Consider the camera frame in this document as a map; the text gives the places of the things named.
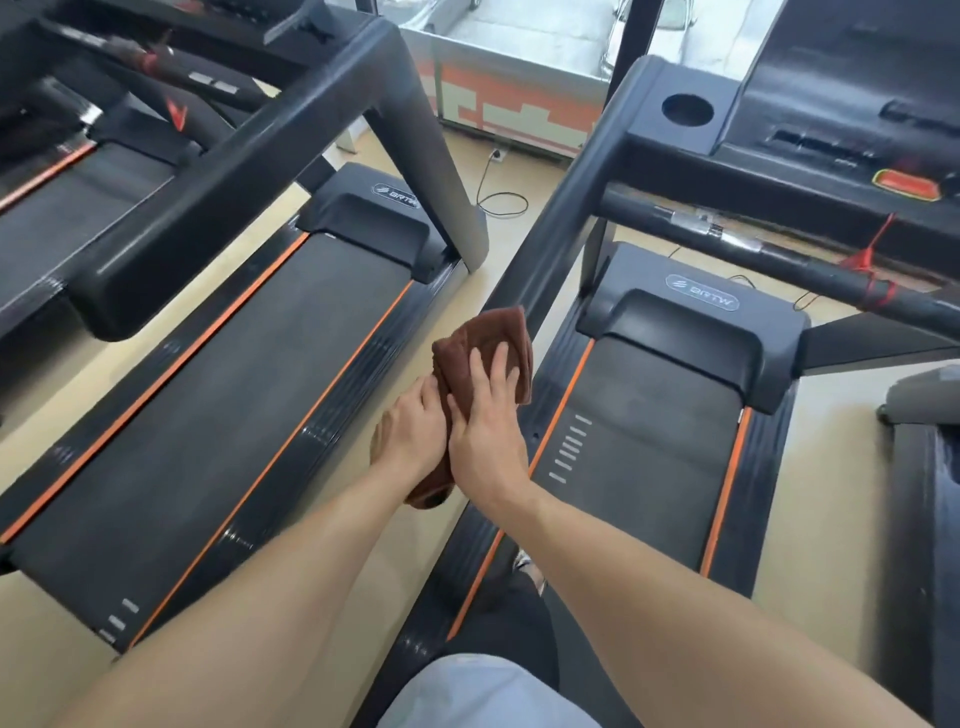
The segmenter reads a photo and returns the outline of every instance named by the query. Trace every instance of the forearm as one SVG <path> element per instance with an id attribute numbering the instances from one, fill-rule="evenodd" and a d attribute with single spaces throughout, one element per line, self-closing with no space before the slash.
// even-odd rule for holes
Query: forearm
<path id="1" fill-rule="evenodd" d="M 61 726 L 278 721 L 412 483 L 374 466 L 126 655 Z"/>
<path id="2" fill-rule="evenodd" d="M 751 601 L 517 484 L 494 518 L 530 553 L 649 728 L 918 726 L 868 677 Z"/>

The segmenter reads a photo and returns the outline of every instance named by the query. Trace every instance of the brown towel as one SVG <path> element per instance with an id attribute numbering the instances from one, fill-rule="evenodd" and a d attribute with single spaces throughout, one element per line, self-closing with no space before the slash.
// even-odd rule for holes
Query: brown towel
<path id="1" fill-rule="evenodd" d="M 446 431 L 450 432 L 452 420 L 446 395 L 453 393 L 457 406 L 469 416 L 473 406 L 473 384 L 470 381 L 470 351 L 479 349 L 484 368 L 490 373 L 493 354 L 501 341 L 510 345 L 507 354 L 507 374 L 514 367 L 520 368 L 520 380 L 516 385 L 516 403 L 529 404 L 534 367 L 534 350 L 527 334 L 527 322 L 523 309 L 497 308 L 476 316 L 460 328 L 433 343 L 433 374 L 440 388 L 441 402 L 446 415 Z M 414 508 L 436 508 L 453 491 L 453 473 L 450 472 L 450 454 L 445 453 L 440 465 L 413 489 L 407 502 Z"/>

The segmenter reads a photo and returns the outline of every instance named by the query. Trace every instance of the orange stripe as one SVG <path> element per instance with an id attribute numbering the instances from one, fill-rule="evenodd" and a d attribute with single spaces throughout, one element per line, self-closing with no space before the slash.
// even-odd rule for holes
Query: orange stripe
<path id="1" fill-rule="evenodd" d="M 44 182 L 47 182 L 51 178 L 55 177 L 66 167 L 69 167 L 75 161 L 80 158 L 86 157 L 90 152 L 96 149 L 96 144 L 92 141 L 86 142 L 84 146 L 80 149 L 77 149 L 60 161 L 50 165 L 42 172 L 40 172 L 36 177 L 32 178 L 28 182 L 24 182 L 19 187 L 17 187 L 13 192 L 9 193 L 3 198 L 0 198 L 0 212 L 7 209 L 13 203 L 17 202 L 20 198 L 26 197 L 29 193 L 33 192 L 35 189 L 40 187 Z"/>
<path id="2" fill-rule="evenodd" d="M 127 422 L 129 422 L 143 407 L 143 405 L 146 404 L 154 394 L 156 394 L 160 387 L 166 384 L 170 377 L 176 374 L 177 371 L 179 371 L 180 368 L 182 368 L 182 366 L 186 364 L 186 362 L 197 352 L 197 350 L 203 346 L 206 341 L 213 336 L 213 334 L 215 334 L 217 330 L 220 329 L 220 327 L 225 324 L 234 313 L 236 313 L 237 309 L 240 308 L 240 306 L 242 306 L 250 296 L 256 293 L 257 289 L 263 285 L 281 265 L 283 265 L 287 258 L 294 254 L 297 248 L 299 248 L 303 244 L 303 241 L 309 236 L 310 233 L 305 232 L 293 243 L 291 243 L 290 247 L 287 248 L 279 258 L 271 263 L 270 267 L 261 273 L 260 276 L 250 285 L 250 287 L 247 288 L 247 290 L 245 290 L 236 301 L 230 304 L 226 311 L 220 314 L 219 318 L 217 318 L 217 320 L 214 321 L 209 328 L 200 335 L 200 338 L 194 341 L 185 352 L 177 357 L 177 360 L 170 365 L 167 371 L 160 375 L 160 377 L 153 384 L 151 384 L 143 394 L 136 398 L 136 401 L 131 404 L 127 410 L 120 415 L 120 417 L 117 418 L 117 420 L 110 427 L 108 427 L 89 448 L 86 449 L 84 454 L 78 457 L 74 461 L 73 465 L 67 468 L 63 474 L 57 478 L 57 480 L 55 480 L 53 484 L 51 484 L 26 511 L 23 512 L 20 518 L 14 521 L 13 524 L 8 527 L 2 535 L 0 535 L 0 544 L 8 544 L 10 540 L 16 536 L 16 534 L 19 533 L 24 526 L 27 525 L 27 523 L 31 521 L 31 519 L 39 512 L 39 510 L 46 505 L 50 499 L 53 498 L 53 496 L 62 490 L 63 486 L 65 486 L 71 480 L 71 478 L 77 474 L 80 468 L 86 465 L 90 459 L 93 458 L 93 456 L 96 455 L 97 452 L 99 452 L 103 446 L 107 444 L 107 442 L 109 442 L 113 435 L 119 432 L 120 429 L 126 425 Z"/>
<path id="3" fill-rule="evenodd" d="M 263 469 L 263 472 L 260 473 L 257 479 L 253 482 L 253 485 L 247 489 L 247 492 L 243 495 L 242 498 L 240 498 L 237 504 L 233 507 L 233 510 L 230 511 L 230 514 L 224 519 L 224 522 L 220 524 L 220 527 L 213 532 L 213 536 L 210 537 L 210 540 L 206 542 L 206 545 L 201 550 L 201 552 L 198 553 L 197 557 L 190 563 L 190 566 L 187 567 L 186 571 L 183 573 L 183 576 L 181 576 L 180 579 L 177 580 L 177 583 L 174 585 L 174 588 L 171 589 L 170 593 L 163 598 L 163 601 L 160 602 L 160 605 L 154 610 L 154 613 L 151 614 L 150 618 L 147 619 L 147 621 L 144 623 L 142 627 L 140 627 L 140 631 L 137 632 L 136 636 L 132 639 L 130 643 L 130 647 L 133 647 L 140 640 L 140 638 L 143 637 L 144 633 L 147 631 L 147 629 L 149 629 L 150 625 L 154 623 L 154 620 L 157 618 L 160 612 L 163 611 L 163 608 L 167 605 L 167 602 L 170 601 L 173 595 L 177 592 L 177 589 L 179 589 L 180 586 L 182 586 L 183 582 L 186 581 L 186 577 L 190 575 L 190 572 L 196 568 L 197 564 L 200 563 L 200 560 L 204 558 L 204 555 L 217 542 L 217 540 L 220 538 L 221 532 L 224 531 L 224 529 L 226 529 L 227 526 L 230 525 L 230 522 L 233 520 L 233 517 L 236 516 L 237 511 L 240 510 L 240 506 L 242 506 L 245 502 L 247 502 L 247 498 L 249 498 L 251 493 L 254 490 L 256 490 L 256 486 L 258 486 L 260 482 L 263 480 L 263 478 L 267 476 L 267 472 L 270 471 L 270 468 L 274 466 L 274 463 L 279 459 L 280 455 L 282 455 L 283 452 L 290 445 L 290 443 L 293 442 L 294 438 L 297 436 L 297 434 L 300 432 L 303 426 L 306 425 L 307 421 L 310 419 L 313 413 L 317 410 L 317 407 L 320 406 L 321 402 L 324 401 L 326 396 L 330 393 L 330 390 L 333 389 L 334 385 L 336 385 L 336 383 L 340 381 L 340 377 L 344 375 L 344 372 L 347 370 L 350 364 L 353 363 L 353 360 L 357 357 L 360 351 L 362 351 L 363 348 L 367 346 L 367 343 L 373 338 L 373 335 L 376 333 L 376 330 L 380 328 L 380 325 L 383 324 L 384 321 L 386 321 L 387 317 L 396 308 L 396 305 L 400 303 L 400 299 L 403 298 L 404 294 L 406 294 L 406 292 L 410 290 L 411 285 L 413 285 L 413 281 L 408 280 L 407 284 L 403 286 L 403 290 L 400 291 L 399 295 L 394 299 L 394 302 L 390 304 L 390 307 L 387 308 L 383 316 L 380 317 L 380 320 L 376 322 L 376 324 L 371 329 L 370 333 L 368 333 L 367 336 L 364 338 L 363 342 L 361 342 L 360 346 L 357 347 L 356 351 L 350 355 L 350 358 L 347 360 L 347 363 L 344 364 L 343 367 L 341 367 L 339 372 L 337 372 L 337 376 L 335 376 L 333 380 L 327 385 L 326 389 L 324 389 L 324 392 L 320 395 L 320 398 L 314 402 L 313 406 L 310 407 L 309 411 L 303 416 L 303 419 L 300 420 L 300 423 L 296 427 L 294 427 L 293 431 L 290 433 L 290 436 L 286 439 L 286 442 L 284 442 L 283 445 L 280 446 L 280 449 L 276 451 L 276 454 L 270 459 L 270 462 L 267 463 L 267 467 Z"/>
<path id="4" fill-rule="evenodd" d="M 730 453 L 730 461 L 727 463 L 727 474 L 723 478 L 720 499 L 717 501 L 717 509 L 713 513 L 713 525 L 710 527 L 710 535 L 707 538 L 707 548 L 704 549 L 704 559 L 700 563 L 700 573 L 703 576 L 710 575 L 713 554 L 716 552 L 717 542 L 720 540 L 720 530 L 723 528 L 723 519 L 727 515 L 727 504 L 730 502 L 730 492 L 733 490 L 733 479 L 736 477 L 736 469 L 740 465 L 743 444 L 747 440 L 747 429 L 750 427 L 753 414 L 754 410 L 750 407 L 744 407 L 743 417 L 740 418 L 740 426 L 736 429 L 733 451 Z"/>
<path id="5" fill-rule="evenodd" d="M 590 339 L 587 342 L 587 348 L 584 349 L 584 353 L 580 357 L 580 362 L 577 364 L 577 368 L 573 372 L 573 377 L 570 378 L 570 381 L 566 385 L 566 391 L 560 399 L 560 404 L 557 406 L 557 411 L 553 413 L 553 419 L 550 421 L 550 426 L 543 434 L 543 439 L 540 440 L 540 446 L 537 448 L 537 453 L 534 455 L 534 459 L 530 461 L 530 470 L 528 471 L 530 475 L 533 475 L 534 470 L 537 469 L 537 463 L 540 462 L 540 456 L 543 455 L 543 451 L 546 450 L 546 444 L 550 440 L 550 436 L 553 435 L 553 430 L 557 426 L 560 416 L 566 409 L 566 402 L 570 399 L 570 393 L 573 391 L 573 387 L 577 383 L 577 379 L 580 378 L 580 374 L 584 370 L 584 365 L 587 363 L 587 357 L 590 356 L 590 352 L 593 350 L 593 344 L 593 339 Z M 487 550 L 487 555 L 484 556 L 483 563 L 480 565 L 477 575 L 473 577 L 473 583 L 470 584 L 470 590 L 467 592 L 467 598 L 464 599 L 463 606 L 460 607 L 460 612 L 457 613 L 457 618 L 450 626 L 450 631 L 446 633 L 446 638 L 448 641 L 456 637 L 457 632 L 460 631 L 460 627 L 464 623 L 464 619 L 467 616 L 467 611 L 470 608 L 470 604 L 473 602 L 473 598 L 476 596 L 477 590 L 480 589 L 480 583 L 483 581 L 483 577 L 487 575 L 487 570 L 490 568 L 490 564 L 493 561 L 493 555 L 496 553 L 496 548 L 500 546 L 500 542 L 502 540 L 503 529 L 501 528 L 496 532 L 496 536 L 493 537 L 493 543 L 490 544 L 490 548 Z"/>

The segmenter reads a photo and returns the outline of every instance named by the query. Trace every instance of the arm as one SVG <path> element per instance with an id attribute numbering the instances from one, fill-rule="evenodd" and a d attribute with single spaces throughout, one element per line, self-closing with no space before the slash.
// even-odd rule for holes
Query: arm
<path id="1" fill-rule="evenodd" d="M 457 483 L 530 554 L 644 725 L 925 725 L 749 599 L 550 496 L 529 479 L 525 449 L 498 455 L 522 445 L 502 349 L 489 378 L 471 357 L 469 423 L 453 411 Z"/>
<path id="2" fill-rule="evenodd" d="M 444 454 L 436 380 L 376 428 L 371 467 L 132 650 L 62 727 L 273 725 L 299 691 L 380 533 Z"/>

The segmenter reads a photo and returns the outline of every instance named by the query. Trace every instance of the hand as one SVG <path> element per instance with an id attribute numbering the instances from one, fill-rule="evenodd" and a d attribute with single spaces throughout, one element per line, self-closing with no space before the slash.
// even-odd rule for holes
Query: hand
<path id="1" fill-rule="evenodd" d="M 469 421 L 448 398 L 453 427 L 450 434 L 450 466 L 457 485 L 480 510 L 492 517 L 516 488 L 529 483 L 527 446 L 516 421 L 516 383 L 520 370 L 507 376 L 507 344 L 493 355 L 490 376 L 483 368 L 480 351 L 470 352 L 473 406 Z"/>
<path id="2" fill-rule="evenodd" d="M 446 417 L 437 379 L 421 376 L 380 418 L 370 441 L 370 462 L 389 469 L 409 492 L 437 467 L 445 451 Z"/>

